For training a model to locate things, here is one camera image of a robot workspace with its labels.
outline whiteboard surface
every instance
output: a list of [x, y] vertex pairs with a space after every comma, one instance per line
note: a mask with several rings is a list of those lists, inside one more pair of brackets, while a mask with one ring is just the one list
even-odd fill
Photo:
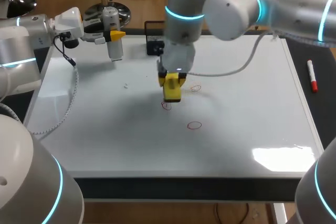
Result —
[[[192, 72], [239, 68], [256, 38], [202, 36]], [[74, 177], [301, 177], [323, 148], [286, 41], [271, 38], [262, 39], [239, 74], [188, 76], [182, 101], [169, 111], [161, 105], [157, 57], [146, 55], [144, 36], [125, 36], [117, 62], [106, 45], [81, 42], [66, 51], [79, 70], [76, 101], [42, 144]], [[54, 50], [30, 130], [62, 118], [74, 80], [71, 65]], [[201, 89], [193, 92], [194, 86]], [[188, 129], [192, 121], [202, 127]]]

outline wire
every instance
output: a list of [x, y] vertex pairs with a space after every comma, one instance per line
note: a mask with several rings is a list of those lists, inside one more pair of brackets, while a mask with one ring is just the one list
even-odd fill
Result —
[[250, 212], [250, 205], [248, 203], [246, 203], [246, 212], [245, 212], [245, 215], [244, 217], [241, 219], [240, 222], [238, 222], [238, 224], [243, 224], [244, 221], [246, 220], [247, 216], [248, 216], [248, 213]]
[[245, 62], [245, 64], [242, 67], [238, 68], [237, 70], [234, 70], [234, 71], [231, 71], [231, 72], [227, 72], [227, 73], [207, 74], [207, 73], [193, 73], [193, 72], [189, 72], [189, 74], [192, 75], [192, 76], [202, 76], [202, 77], [222, 77], [222, 76], [230, 76], [230, 75], [233, 75], [233, 74], [236, 74], [236, 73], [239, 73], [239, 72], [243, 71], [250, 64], [250, 62], [252, 61], [252, 59], [253, 59], [253, 57], [254, 57], [254, 55], [256, 53], [257, 47], [258, 47], [261, 39], [265, 35], [267, 35], [269, 33], [270, 33], [270, 31], [265, 31], [265, 32], [263, 32], [262, 34], [259, 35], [259, 37], [257, 38], [257, 40], [256, 40], [256, 42], [255, 42], [255, 44], [253, 46], [253, 49], [252, 49], [252, 52], [251, 52], [249, 58], [247, 59], [247, 61]]
[[68, 117], [69, 113], [70, 113], [70, 110], [74, 104], [74, 101], [75, 101], [75, 98], [76, 98], [76, 94], [77, 94], [77, 88], [78, 88], [78, 83], [79, 83], [79, 74], [78, 74], [78, 69], [77, 67], [73, 67], [74, 71], [75, 71], [75, 74], [76, 74], [76, 83], [75, 83], [75, 88], [73, 89], [74, 93], [72, 95], [72, 98], [71, 98], [71, 101], [70, 101], [70, 104], [68, 106], [68, 109], [66, 111], [66, 113], [64, 114], [63, 118], [53, 127], [47, 129], [47, 130], [44, 130], [44, 131], [29, 131], [31, 134], [33, 135], [41, 135], [41, 134], [45, 134], [45, 133], [48, 133], [48, 132], [52, 132], [54, 131], [55, 129], [58, 128], [58, 126], [60, 126], [64, 121], [65, 119]]
[[[60, 38], [60, 40], [62, 41], [62, 49], [63, 51], [61, 51], [57, 46], [56, 46], [56, 39], [57, 38]], [[76, 63], [73, 59], [71, 59], [70, 57], [68, 57], [66, 54], [65, 54], [65, 49], [64, 49], [64, 40], [62, 39], [61, 37], [61, 34], [59, 35], [56, 35], [54, 37], [54, 39], [52, 40], [52, 43], [54, 44], [55, 48], [63, 55], [63, 57], [73, 66], [73, 70], [75, 71], [75, 74], [76, 74], [76, 83], [75, 83], [75, 88], [73, 89], [74, 93], [71, 97], [71, 101], [69, 103], [69, 106], [68, 106], [68, 109], [66, 111], [66, 113], [64, 114], [63, 118], [53, 127], [47, 129], [47, 130], [44, 130], [44, 131], [29, 131], [31, 134], [33, 135], [41, 135], [41, 134], [45, 134], [45, 133], [51, 133], [52, 131], [54, 131], [55, 129], [58, 128], [58, 126], [60, 126], [64, 121], [65, 119], [68, 117], [69, 113], [70, 113], [70, 110], [74, 104], [74, 101], [75, 101], [75, 98], [76, 98], [76, 94], [77, 94], [77, 89], [78, 89], [78, 84], [79, 84], [79, 73], [78, 73], [78, 69], [76, 67]]]
[[222, 221], [219, 217], [219, 214], [218, 214], [218, 203], [215, 204], [214, 206], [214, 214], [215, 214], [215, 219], [216, 219], [216, 223], [217, 224], [222, 224]]
[[7, 79], [7, 81], [6, 81], [7, 85], [6, 85], [5, 94], [0, 98], [0, 102], [2, 102], [6, 98], [6, 96], [8, 96], [10, 88], [11, 88], [11, 85], [10, 85], [10, 76], [9, 76], [9, 72], [8, 72], [7, 68], [4, 65], [2, 65], [2, 64], [0, 64], [0, 67], [2, 67], [5, 70], [6, 79]]
[[[246, 212], [245, 212], [243, 218], [241, 219], [241, 221], [238, 222], [238, 224], [243, 224], [244, 223], [244, 221], [246, 220], [249, 212], [250, 212], [250, 205], [248, 203], [246, 203]], [[219, 217], [219, 214], [218, 214], [218, 203], [216, 203], [214, 205], [214, 215], [215, 215], [216, 223], [217, 224], [222, 224], [222, 221], [221, 221], [221, 219]]]
[[[75, 98], [76, 98], [76, 94], [77, 94], [77, 89], [78, 89], [78, 84], [79, 84], [79, 73], [78, 73], [78, 69], [76, 67], [76, 63], [74, 62], [73, 59], [69, 58], [65, 52], [64, 52], [64, 43], [63, 43], [63, 51], [59, 50], [59, 48], [55, 45], [55, 40], [56, 38], [58, 38], [59, 35], [55, 36], [54, 39], [53, 39], [53, 44], [54, 46], [58, 49], [58, 51], [60, 51], [62, 53], [62, 55], [64, 56], [64, 58], [73, 66], [73, 70], [75, 71], [75, 74], [76, 74], [76, 83], [75, 83], [75, 88], [73, 89], [74, 93], [72, 95], [72, 98], [71, 98], [71, 101], [69, 103], [69, 106], [68, 106], [68, 109], [66, 111], [66, 113], [64, 114], [63, 118], [56, 124], [54, 125], [53, 127], [50, 127], [48, 128], [47, 130], [44, 130], [44, 131], [30, 131], [28, 130], [31, 134], [33, 135], [41, 135], [41, 134], [45, 134], [45, 133], [51, 133], [52, 131], [54, 131], [55, 129], [57, 129], [64, 121], [65, 119], [68, 117], [69, 113], [70, 113], [70, 110], [74, 104], [74, 101], [75, 101]], [[17, 114], [10, 108], [8, 107], [7, 105], [4, 105], [3, 103], [0, 103], [0, 108], [3, 108], [4, 110], [6, 110], [13, 119], [15, 119], [16, 121], [20, 122], [20, 119], [19, 117], [17, 116]]]
[[19, 117], [17, 116], [17, 114], [10, 107], [8, 107], [7, 105], [5, 105], [3, 103], [0, 103], [0, 108], [2, 108], [5, 111], [7, 111], [13, 119], [15, 119], [18, 122], [21, 122], [20, 119], [19, 119]]
[[[68, 117], [69, 115], [69, 112], [74, 104], [74, 101], [75, 101], [75, 98], [76, 98], [76, 94], [77, 94], [77, 88], [78, 88], [78, 83], [79, 83], [79, 75], [78, 75], [78, 69], [77, 67], [74, 67], [73, 68], [75, 73], [76, 73], [76, 84], [75, 84], [75, 88], [74, 88], [74, 93], [72, 95], [72, 98], [71, 98], [71, 101], [70, 101], [70, 104], [69, 104], [69, 107], [65, 113], [65, 115], [63, 116], [63, 118], [53, 127], [47, 129], [47, 130], [44, 130], [44, 131], [30, 131], [28, 130], [31, 134], [33, 135], [41, 135], [41, 134], [45, 134], [45, 133], [51, 133], [52, 131], [54, 131], [55, 129], [57, 129], [64, 121], [65, 119]], [[0, 108], [6, 110], [13, 119], [15, 119], [16, 121], [20, 122], [20, 119], [19, 117], [17, 116], [17, 114], [10, 108], [8, 107], [7, 105], [4, 105], [3, 103], [0, 103]]]

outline white robotic arm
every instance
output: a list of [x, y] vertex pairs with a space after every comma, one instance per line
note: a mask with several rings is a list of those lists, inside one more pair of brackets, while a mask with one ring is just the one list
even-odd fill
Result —
[[[164, 33], [167, 48], [161, 56], [159, 79], [173, 75], [178, 78], [181, 73], [186, 77], [194, 59], [191, 48], [201, 35], [203, 18], [210, 32], [221, 40], [236, 39], [256, 24], [300, 42], [336, 45], [336, 0], [168, 0]], [[169, 86], [166, 90], [163, 87], [165, 95], [176, 94], [176, 89], [171, 94]], [[300, 181], [297, 213], [288, 224], [336, 223], [335, 153], [333, 141]]]

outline yellow clip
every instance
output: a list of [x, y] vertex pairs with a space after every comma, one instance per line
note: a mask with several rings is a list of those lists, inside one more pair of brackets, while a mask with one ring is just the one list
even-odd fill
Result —
[[124, 31], [113, 30], [110, 32], [111, 41], [117, 41], [121, 39], [122, 37], [124, 37], [125, 35], [126, 33]]
[[167, 73], [163, 84], [163, 98], [165, 102], [180, 102], [181, 89], [178, 73]]

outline wooden floor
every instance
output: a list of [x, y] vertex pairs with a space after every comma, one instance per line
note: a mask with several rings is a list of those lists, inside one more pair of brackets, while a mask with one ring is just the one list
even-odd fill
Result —
[[[114, 0], [131, 10], [132, 19], [127, 27], [143, 28], [147, 20], [164, 20], [164, 5], [166, 0]], [[37, 7], [32, 14], [47, 14], [55, 17], [61, 12], [73, 7], [79, 7], [84, 12], [89, 6], [100, 0], [37, 0]], [[87, 202], [85, 223], [208, 223], [215, 224], [214, 203], [98, 203]], [[219, 204], [218, 214], [222, 223], [238, 224], [245, 213], [245, 203]], [[294, 204], [286, 208], [288, 216], [295, 212]], [[250, 203], [250, 212], [244, 224], [267, 224], [266, 204]]]

